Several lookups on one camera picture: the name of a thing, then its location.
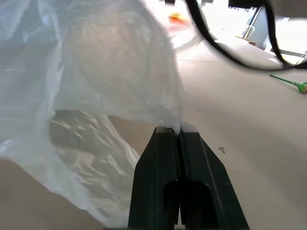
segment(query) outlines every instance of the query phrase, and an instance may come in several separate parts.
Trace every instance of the gray floor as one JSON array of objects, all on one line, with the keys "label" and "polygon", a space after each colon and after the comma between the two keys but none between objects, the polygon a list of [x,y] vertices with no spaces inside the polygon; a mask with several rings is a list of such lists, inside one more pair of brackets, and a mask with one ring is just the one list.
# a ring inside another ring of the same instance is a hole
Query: gray floor
[{"label": "gray floor", "polygon": [[[255,49],[236,47],[245,59],[273,63]],[[187,95],[183,120],[226,166],[250,227],[306,229],[306,97],[267,74],[234,68],[204,46],[177,57],[177,63]],[[304,80],[302,74],[284,76]],[[114,117],[112,122],[142,153],[154,127]],[[0,181],[1,229],[101,229],[8,161],[0,161]]]}]

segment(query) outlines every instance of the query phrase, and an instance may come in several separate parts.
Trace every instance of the green plastic toy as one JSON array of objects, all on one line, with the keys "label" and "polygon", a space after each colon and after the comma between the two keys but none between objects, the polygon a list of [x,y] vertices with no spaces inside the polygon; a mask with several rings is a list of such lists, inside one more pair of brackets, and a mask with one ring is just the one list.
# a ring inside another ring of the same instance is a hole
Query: green plastic toy
[{"label": "green plastic toy", "polygon": [[297,83],[297,82],[294,82],[294,81],[290,81],[290,80],[286,80],[286,79],[283,79],[283,78],[276,77],[272,74],[270,74],[270,77],[276,78],[276,79],[281,80],[281,81],[285,81],[287,83],[290,83],[291,85],[295,85],[298,88],[299,92],[302,93],[302,94],[307,93],[307,81]]}]

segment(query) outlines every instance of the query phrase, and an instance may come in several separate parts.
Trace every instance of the floor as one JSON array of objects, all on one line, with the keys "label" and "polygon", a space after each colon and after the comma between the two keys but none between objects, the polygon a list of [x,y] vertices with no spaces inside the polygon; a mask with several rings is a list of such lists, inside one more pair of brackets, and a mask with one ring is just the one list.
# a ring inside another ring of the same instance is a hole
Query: floor
[{"label": "floor", "polygon": [[[266,55],[253,50],[244,57],[273,63]],[[234,68],[206,46],[179,55],[177,65],[186,91],[183,120],[199,130],[224,163],[251,229],[306,229],[305,97],[265,74]],[[298,82],[304,78],[288,77]],[[142,153],[154,126],[111,120]],[[0,181],[1,229],[101,229],[96,220],[9,161],[0,161]]]}]

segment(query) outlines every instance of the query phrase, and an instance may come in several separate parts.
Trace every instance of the concrete floor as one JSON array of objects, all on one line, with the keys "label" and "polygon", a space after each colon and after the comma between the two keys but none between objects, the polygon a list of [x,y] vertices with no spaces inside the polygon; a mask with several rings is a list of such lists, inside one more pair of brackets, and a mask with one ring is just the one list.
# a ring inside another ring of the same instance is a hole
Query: concrete floor
[{"label": "concrete floor", "polygon": [[[272,56],[253,46],[235,49],[247,60],[273,65]],[[183,120],[226,166],[251,229],[306,229],[306,97],[267,74],[235,68],[204,45],[179,55],[177,64],[186,91]],[[284,77],[306,80],[296,73]],[[142,153],[154,126],[111,120]],[[0,181],[1,229],[101,229],[9,161],[0,161]]]}]

